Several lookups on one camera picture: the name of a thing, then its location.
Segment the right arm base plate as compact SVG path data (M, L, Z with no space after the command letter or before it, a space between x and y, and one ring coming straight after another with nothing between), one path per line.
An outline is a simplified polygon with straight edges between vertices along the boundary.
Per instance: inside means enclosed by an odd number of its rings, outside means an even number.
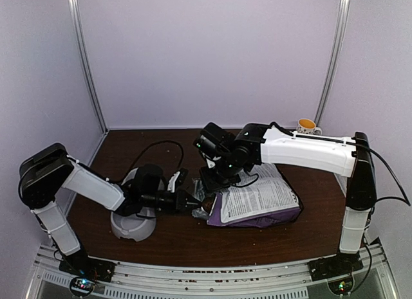
M361 270L364 265L357 254L338 253L330 257L322 257L307 263L312 281L334 278Z

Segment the grey double pet bowl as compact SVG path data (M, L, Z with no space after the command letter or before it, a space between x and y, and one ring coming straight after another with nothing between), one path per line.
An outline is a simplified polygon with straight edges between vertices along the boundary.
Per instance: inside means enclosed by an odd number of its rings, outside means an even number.
M126 201L111 212L111 230L119 239L133 239L136 242L147 239L155 230L155 209L142 206L137 200L137 189L132 189L136 179L147 174L162 174L162 169L154 164L146 164L132 169L120 185Z

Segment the purple puppy food bag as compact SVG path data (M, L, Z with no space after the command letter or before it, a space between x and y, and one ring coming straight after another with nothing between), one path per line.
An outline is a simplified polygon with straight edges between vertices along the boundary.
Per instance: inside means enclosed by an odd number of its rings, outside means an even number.
M194 197L203 201L214 197L210 214L201 208L192 216L209 226L267 228L294 222L304 209L299 196L274 164L262 164L252 175L240 174L240 187L230 187L208 194L199 179L194 181Z

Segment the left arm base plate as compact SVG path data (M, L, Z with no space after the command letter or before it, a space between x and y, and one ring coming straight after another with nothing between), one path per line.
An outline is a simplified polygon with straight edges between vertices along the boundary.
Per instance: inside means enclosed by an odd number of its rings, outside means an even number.
M115 267L114 262L89 257L85 250L63 254L59 264L60 271L98 282L110 282Z

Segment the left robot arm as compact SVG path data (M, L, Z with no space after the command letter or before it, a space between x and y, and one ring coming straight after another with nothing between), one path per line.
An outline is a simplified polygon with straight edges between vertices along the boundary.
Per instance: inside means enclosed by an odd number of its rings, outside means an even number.
M146 164L131 169L117 183L54 143L21 163L18 194L57 245L63 261L79 276L86 276L96 265L56 203L56 193L64 188L102 205L111 212L115 236L139 242L154 232L157 210L180 213L201 206L201 201L180 188L186 175L181 168L166 180L159 166Z

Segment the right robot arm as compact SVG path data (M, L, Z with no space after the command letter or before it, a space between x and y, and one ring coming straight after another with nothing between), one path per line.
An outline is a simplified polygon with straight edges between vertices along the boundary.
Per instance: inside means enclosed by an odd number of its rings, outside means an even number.
M194 140L206 162L201 180L210 191L239 181L242 170L256 165L282 164L314 168L347 177L345 213L339 249L335 256L314 262L314 271L325 265L336 274L354 270L366 222L377 202L375 170L367 136L328 138L289 131L277 123L248 123L237 134L208 123Z

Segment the metal food scoop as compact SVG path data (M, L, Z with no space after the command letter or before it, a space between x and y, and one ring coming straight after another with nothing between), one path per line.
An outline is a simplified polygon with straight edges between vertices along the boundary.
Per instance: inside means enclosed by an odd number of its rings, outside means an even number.
M201 209L207 213L210 214L212 212L212 208L215 202L214 197L206 197L202 202L201 202Z

